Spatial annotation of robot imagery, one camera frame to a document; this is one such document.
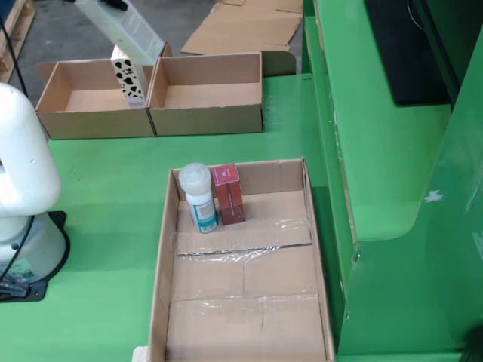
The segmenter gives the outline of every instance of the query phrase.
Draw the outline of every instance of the red box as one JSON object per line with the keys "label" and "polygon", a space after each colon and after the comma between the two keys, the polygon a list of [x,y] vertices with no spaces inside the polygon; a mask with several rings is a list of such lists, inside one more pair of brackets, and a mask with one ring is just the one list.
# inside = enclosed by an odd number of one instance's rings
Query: red box
{"label": "red box", "polygon": [[224,164],[211,169],[217,189],[221,219],[224,225],[245,221],[240,176],[235,164]]}

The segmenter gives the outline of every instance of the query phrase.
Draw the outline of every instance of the white bottle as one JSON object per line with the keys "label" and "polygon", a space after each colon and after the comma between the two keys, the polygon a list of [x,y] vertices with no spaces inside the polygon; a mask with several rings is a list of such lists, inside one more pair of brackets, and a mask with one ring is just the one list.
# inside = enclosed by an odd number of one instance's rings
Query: white bottle
{"label": "white bottle", "polygon": [[188,164],[181,169],[179,180],[181,188],[186,193],[195,229],[202,233],[215,230],[218,217],[208,167],[203,164]]}

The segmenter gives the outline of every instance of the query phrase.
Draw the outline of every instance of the white bottle cap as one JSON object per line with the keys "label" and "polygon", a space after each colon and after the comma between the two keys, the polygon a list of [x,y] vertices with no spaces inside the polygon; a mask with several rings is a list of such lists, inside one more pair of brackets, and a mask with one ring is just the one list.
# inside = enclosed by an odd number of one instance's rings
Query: white bottle cap
{"label": "white bottle cap", "polygon": [[211,175],[203,164],[187,164],[180,171],[181,188],[190,195],[201,195],[211,188]]}

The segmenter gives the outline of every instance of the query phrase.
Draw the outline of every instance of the black and white pattern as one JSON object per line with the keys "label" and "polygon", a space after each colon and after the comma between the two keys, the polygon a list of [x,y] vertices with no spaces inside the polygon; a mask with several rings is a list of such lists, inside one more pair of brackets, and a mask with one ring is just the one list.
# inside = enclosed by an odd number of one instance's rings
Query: black and white pattern
{"label": "black and white pattern", "polygon": [[115,76],[131,108],[143,108],[147,82],[142,66],[136,66],[122,50],[115,46],[111,58]]}

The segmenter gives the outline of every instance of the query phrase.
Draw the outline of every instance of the cardboard tray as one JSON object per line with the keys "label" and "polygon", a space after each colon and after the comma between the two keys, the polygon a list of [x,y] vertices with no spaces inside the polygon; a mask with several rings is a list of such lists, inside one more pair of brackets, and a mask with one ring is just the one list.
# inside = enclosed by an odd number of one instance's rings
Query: cardboard tray
{"label": "cardboard tray", "polygon": [[158,136],[263,131],[261,53],[160,58],[151,82]]}
{"label": "cardboard tray", "polygon": [[54,140],[154,136],[147,110],[129,109],[110,60],[57,62],[36,110]]}
{"label": "cardboard tray", "polygon": [[147,360],[334,360],[304,160],[236,167],[247,222],[207,235],[170,171]]}

